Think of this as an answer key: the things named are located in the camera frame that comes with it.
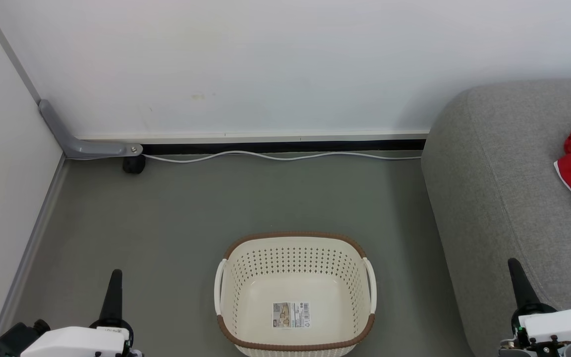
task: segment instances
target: sticker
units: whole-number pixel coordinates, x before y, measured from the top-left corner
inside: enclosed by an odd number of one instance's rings
[[[105,330],[105,331],[109,331],[109,332],[118,332],[119,334],[122,334],[125,337],[125,341],[129,341],[129,330],[127,330],[126,328],[99,326],[96,329],[97,330]]]
[[[310,303],[275,302],[272,304],[272,327],[310,328]]]

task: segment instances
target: black rubber foot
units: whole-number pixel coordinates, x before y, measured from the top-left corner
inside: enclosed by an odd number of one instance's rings
[[[122,171],[127,174],[140,174],[145,169],[146,158],[142,155],[122,159]]]

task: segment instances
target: sofa cushion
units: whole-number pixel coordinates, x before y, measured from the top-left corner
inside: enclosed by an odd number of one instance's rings
[[[506,260],[542,301],[571,309],[571,193],[553,162],[571,130],[571,80],[481,86],[433,125],[422,170],[469,345],[496,355],[512,338]]]

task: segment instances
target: basket handle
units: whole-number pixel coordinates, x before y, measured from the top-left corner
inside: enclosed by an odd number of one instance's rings
[[[224,266],[226,265],[226,259],[220,262],[220,266],[217,267],[217,273],[215,274],[215,287],[213,288],[213,301],[215,301],[215,312],[217,315],[222,314],[222,276],[224,275]]]
[[[374,267],[371,266],[369,259],[363,258],[365,267],[367,267],[367,275],[369,275],[369,298],[371,299],[371,313],[376,313],[376,302],[378,300],[378,289],[376,288],[376,274]]]

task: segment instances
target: laundry basket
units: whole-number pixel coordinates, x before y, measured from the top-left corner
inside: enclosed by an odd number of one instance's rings
[[[229,247],[214,299],[220,329],[245,355],[338,357],[374,325],[376,277],[348,237],[265,233]]]

